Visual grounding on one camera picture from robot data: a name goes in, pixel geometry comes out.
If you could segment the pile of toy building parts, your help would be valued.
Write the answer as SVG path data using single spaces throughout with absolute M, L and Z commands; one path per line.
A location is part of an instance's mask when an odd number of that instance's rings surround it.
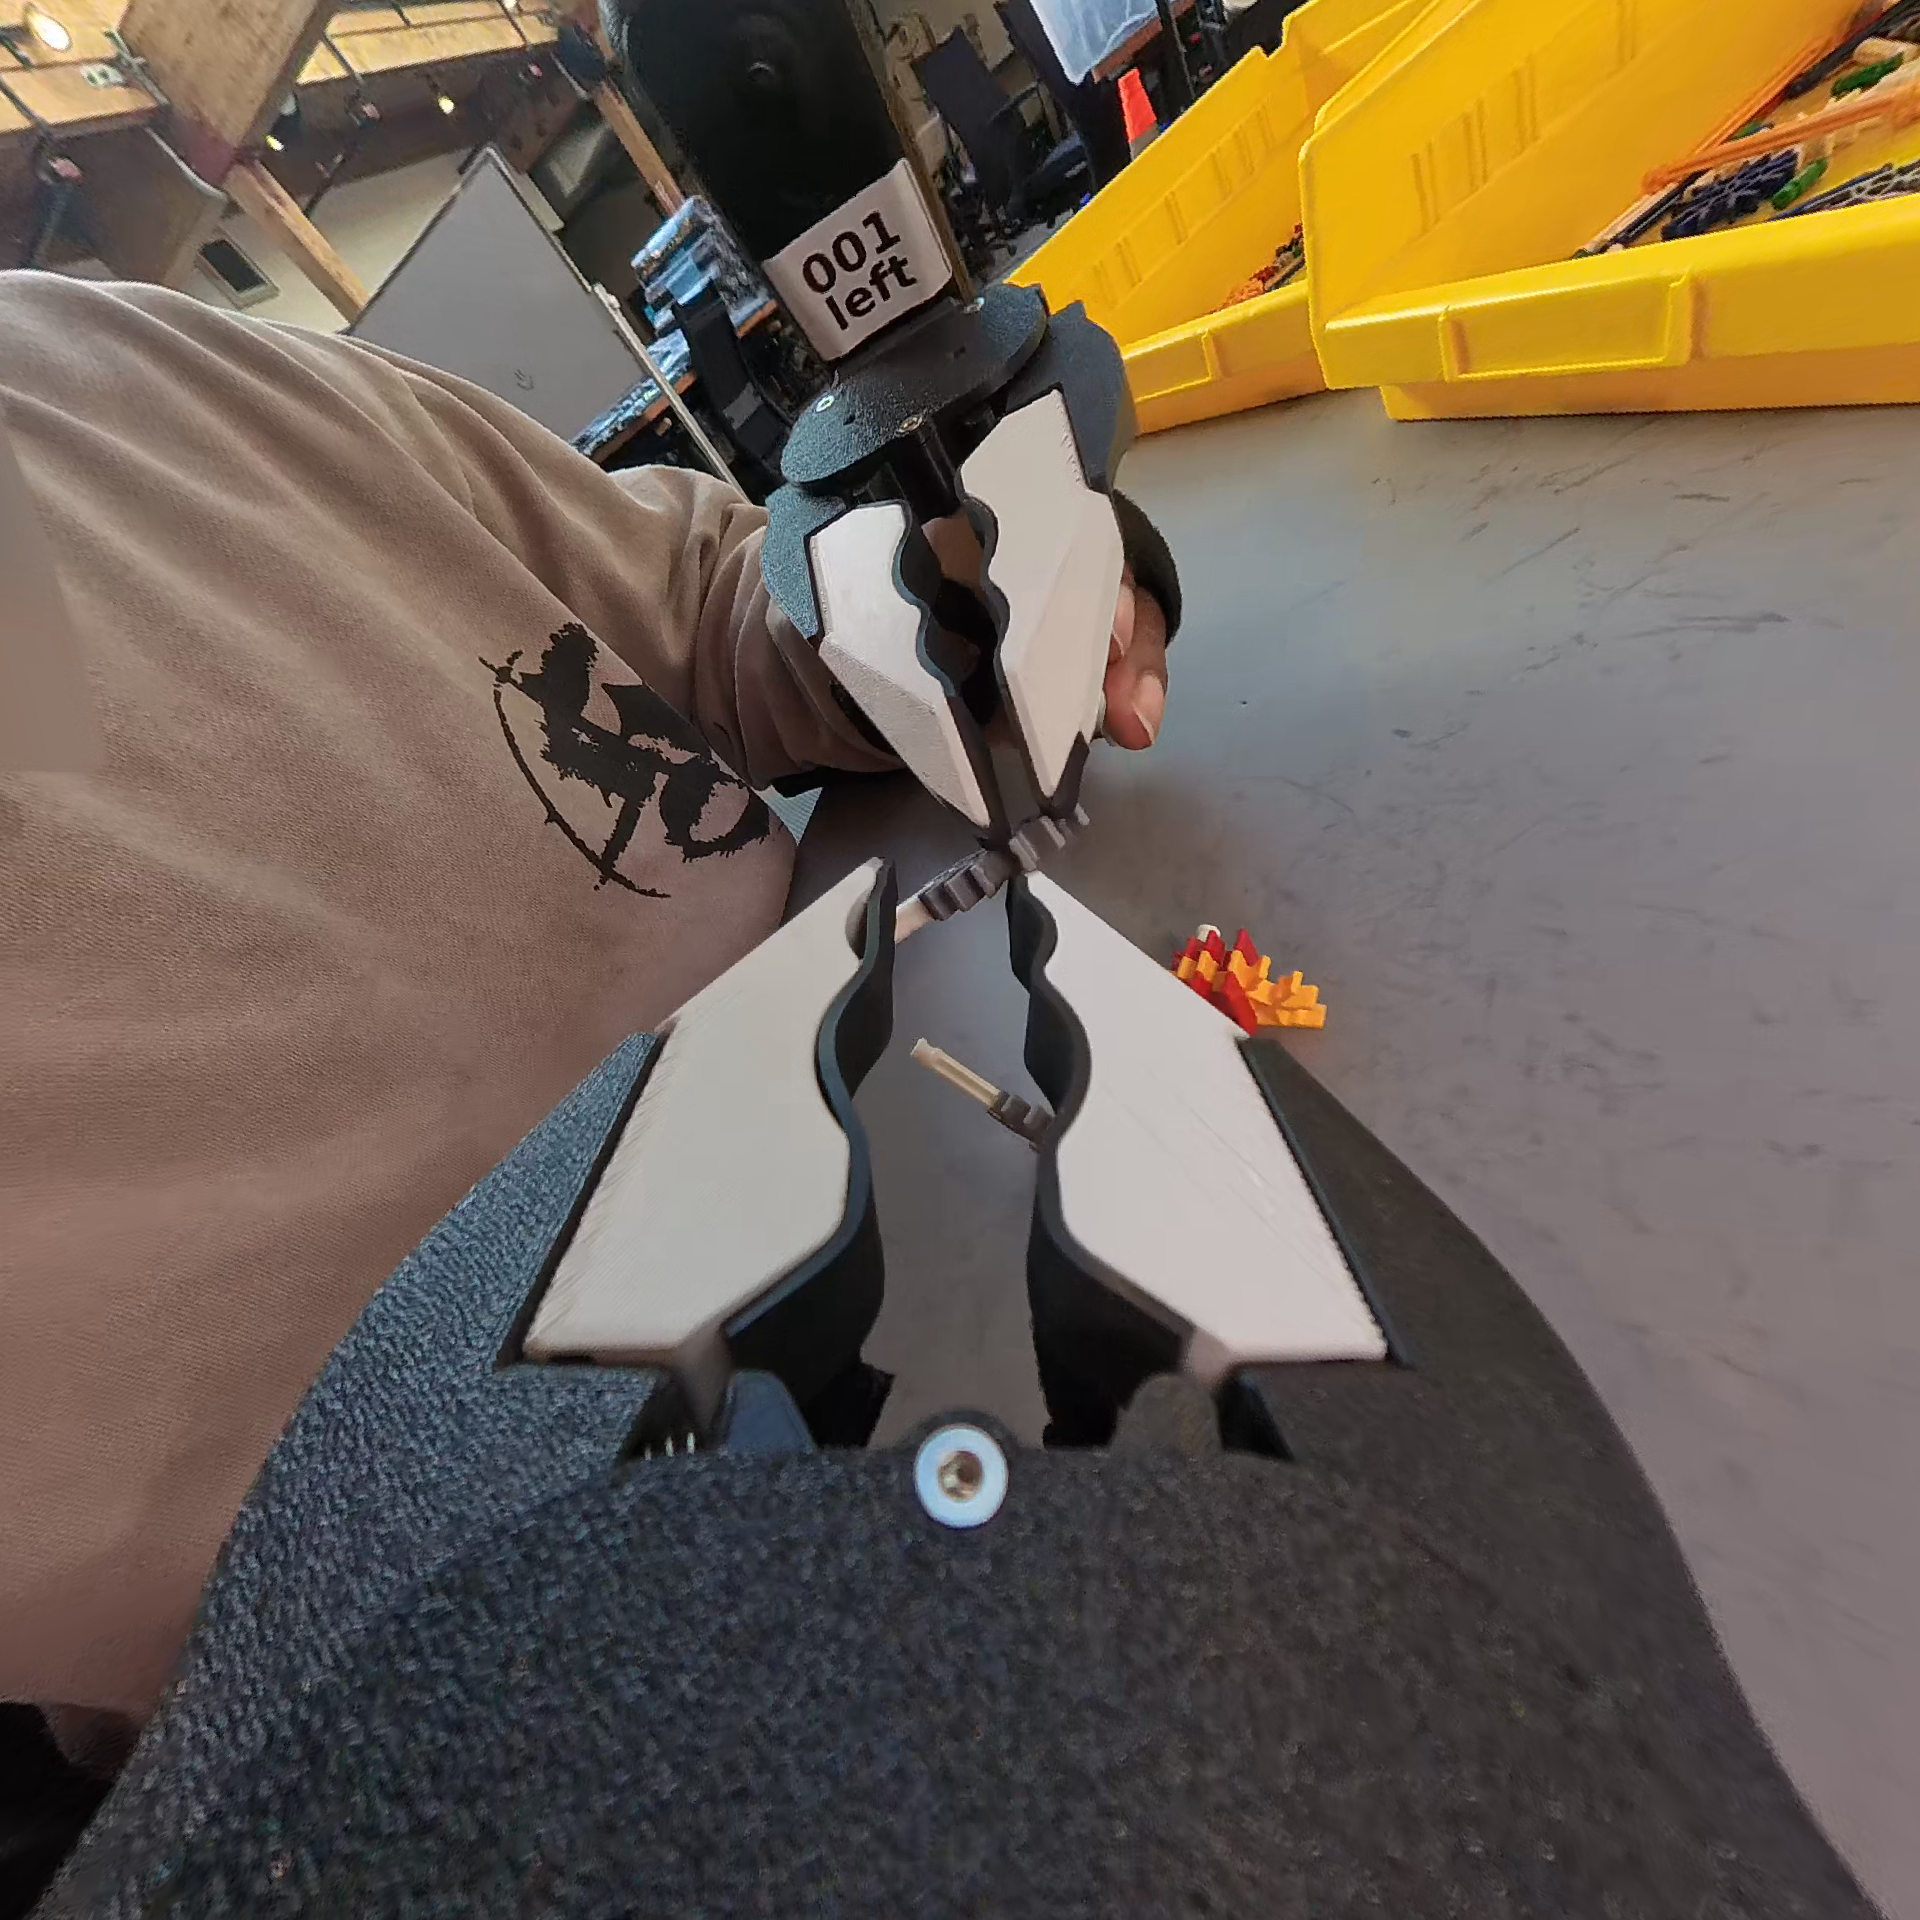
M 1847 28 L 1729 134 L 1675 161 L 1576 259 L 1917 193 L 1917 3 Z
M 1265 259 L 1249 278 L 1236 283 L 1221 301 L 1221 308 L 1232 308 L 1267 297 L 1285 285 L 1290 285 L 1307 270 L 1307 234 L 1297 223 L 1290 235 L 1280 242 L 1272 256 Z

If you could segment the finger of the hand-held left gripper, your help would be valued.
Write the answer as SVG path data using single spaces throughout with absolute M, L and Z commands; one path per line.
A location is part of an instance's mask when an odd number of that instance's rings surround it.
M 991 679 L 1038 808 L 1074 812 L 1124 573 L 1112 498 L 1093 488 L 1069 399 L 1002 413 L 958 470 L 994 619 Z
M 1006 829 L 966 692 L 981 649 L 939 611 L 944 573 L 911 508 L 865 502 L 811 536 L 821 657 L 908 771 L 981 833 Z

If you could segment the black office chair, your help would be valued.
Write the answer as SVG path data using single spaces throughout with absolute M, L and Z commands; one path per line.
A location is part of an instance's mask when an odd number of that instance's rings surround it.
M 948 31 L 908 68 L 947 132 L 943 198 L 966 246 L 1053 227 L 1093 198 L 1082 138 L 1054 136 L 1045 114 L 1029 108 L 1040 88 L 1006 91 L 966 31 Z

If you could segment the person's left forearm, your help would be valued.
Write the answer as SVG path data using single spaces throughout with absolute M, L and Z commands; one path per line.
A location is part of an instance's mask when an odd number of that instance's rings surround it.
M 639 555 L 671 660 L 660 689 L 756 787 L 904 768 L 826 667 L 763 573 L 767 512 L 713 475 L 674 466 L 610 474 L 644 520 Z

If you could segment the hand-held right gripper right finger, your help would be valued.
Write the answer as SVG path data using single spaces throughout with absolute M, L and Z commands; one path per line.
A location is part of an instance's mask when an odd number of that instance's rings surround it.
M 1251 1370 L 1384 1363 L 1263 1044 L 1049 875 L 1012 881 L 1008 935 L 1053 1110 L 1026 1242 L 1049 1442 L 1108 1444 L 1151 1379 L 1217 1410 Z

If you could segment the person's beige sweater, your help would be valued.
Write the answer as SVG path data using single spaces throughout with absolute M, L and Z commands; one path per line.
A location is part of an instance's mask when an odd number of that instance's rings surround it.
M 140 1724 L 372 1294 L 794 848 L 497 396 L 10 273 L 4 413 L 105 737 L 4 776 L 4 1704 Z

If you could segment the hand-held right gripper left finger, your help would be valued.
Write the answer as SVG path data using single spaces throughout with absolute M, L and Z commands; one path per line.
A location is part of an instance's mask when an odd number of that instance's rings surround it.
M 554 1243 L 522 1359 L 656 1372 L 721 1433 L 746 1375 L 806 1437 L 871 1428 L 885 1299 L 854 1094 L 895 1030 L 891 859 L 854 866 L 687 997 Z

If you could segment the yellow plastic bin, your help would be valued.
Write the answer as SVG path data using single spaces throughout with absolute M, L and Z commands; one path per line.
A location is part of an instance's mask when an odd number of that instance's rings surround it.
M 1433 3 L 1302 152 L 1326 384 L 1395 419 L 1917 404 L 1917 193 L 1575 256 L 1894 6 Z
M 1140 434 L 1326 389 L 1307 270 L 1222 308 L 1293 227 L 1302 152 L 1342 91 L 1389 72 L 1428 3 L 1315 1 L 1063 223 L 1016 283 L 1081 303 L 1123 352 Z

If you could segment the grey partition panel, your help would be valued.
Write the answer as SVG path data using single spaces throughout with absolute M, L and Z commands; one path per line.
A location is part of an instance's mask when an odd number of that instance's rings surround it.
M 497 148 L 472 160 L 348 336 L 479 386 L 565 439 L 647 380 Z

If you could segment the person's left hand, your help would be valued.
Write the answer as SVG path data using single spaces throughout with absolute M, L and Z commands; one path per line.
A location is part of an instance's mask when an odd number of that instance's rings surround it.
M 1163 603 L 1132 569 L 1120 575 L 1102 679 L 1102 740 L 1131 754 L 1158 740 L 1168 701 L 1171 630 Z

